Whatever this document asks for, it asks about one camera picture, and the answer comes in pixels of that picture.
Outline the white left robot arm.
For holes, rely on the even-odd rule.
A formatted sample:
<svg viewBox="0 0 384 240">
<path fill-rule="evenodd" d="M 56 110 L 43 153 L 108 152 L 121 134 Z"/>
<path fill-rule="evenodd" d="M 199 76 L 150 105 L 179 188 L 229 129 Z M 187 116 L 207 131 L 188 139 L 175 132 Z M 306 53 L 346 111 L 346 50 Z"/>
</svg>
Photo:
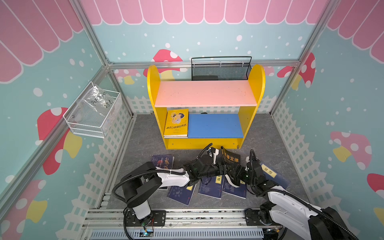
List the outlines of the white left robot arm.
<svg viewBox="0 0 384 240">
<path fill-rule="evenodd" d="M 153 162 L 146 162 L 125 175 L 113 187 L 112 196 L 126 204 L 125 214 L 131 210 L 138 220 L 147 219 L 152 216 L 148 199 L 157 189 L 194 186 L 203 178 L 225 175 L 227 167 L 218 157 L 219 153 L 209 144 L 196 159 L 178 169 L 162 169 Z"/>
</svg>

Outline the black antler cover book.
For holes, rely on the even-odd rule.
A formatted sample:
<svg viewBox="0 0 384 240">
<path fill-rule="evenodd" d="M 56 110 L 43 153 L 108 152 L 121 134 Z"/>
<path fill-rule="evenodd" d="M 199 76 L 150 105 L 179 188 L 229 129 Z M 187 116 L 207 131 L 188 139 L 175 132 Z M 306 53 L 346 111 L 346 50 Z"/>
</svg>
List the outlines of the black antler cover book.
<svg viewBox="0 0 384 240">
<path fill-rule="evenodd" d="M 226 150 L 224 147 L 221 147 L 221 153 L 227 174 L 236 173 L 241 168 L 241 156 Z"/>
</svg>

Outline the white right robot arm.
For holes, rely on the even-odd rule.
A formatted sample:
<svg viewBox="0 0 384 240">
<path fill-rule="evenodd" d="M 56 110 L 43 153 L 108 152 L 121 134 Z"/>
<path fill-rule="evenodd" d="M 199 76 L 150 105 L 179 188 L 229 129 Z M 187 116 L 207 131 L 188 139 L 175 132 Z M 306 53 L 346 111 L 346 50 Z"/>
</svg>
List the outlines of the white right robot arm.
<svg viewBox="0 0 384 240">
<path fill-rule="evenodd" d="M 229 183 L 236 187 L 245 184 L 250 193 L 266 199 L 259 211 L 262 224 L 275 222 L 304 240 L 357 239 L 336 210 L 312 205 L 288 192 L 279 184 L 277 173 L 262 164 L 254 150 L 245 166 L 235 153 L 222 149 L 222 155 Z"/>
</svg>

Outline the yellow cartoon cover book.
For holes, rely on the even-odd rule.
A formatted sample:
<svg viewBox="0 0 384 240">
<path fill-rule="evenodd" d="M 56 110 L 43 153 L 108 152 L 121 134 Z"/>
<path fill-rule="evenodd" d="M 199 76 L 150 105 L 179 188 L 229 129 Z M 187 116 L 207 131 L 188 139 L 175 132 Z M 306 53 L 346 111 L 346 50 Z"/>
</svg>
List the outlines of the yellow cartoon cover book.
<svg viewBox="0 0 384 240">
<path fill-rule="evenodd" d="M 177 109 L 168 111 L 164 130 L 165 138 L 187 138 L 188 129 L 188 109 Z"/>
</svg>

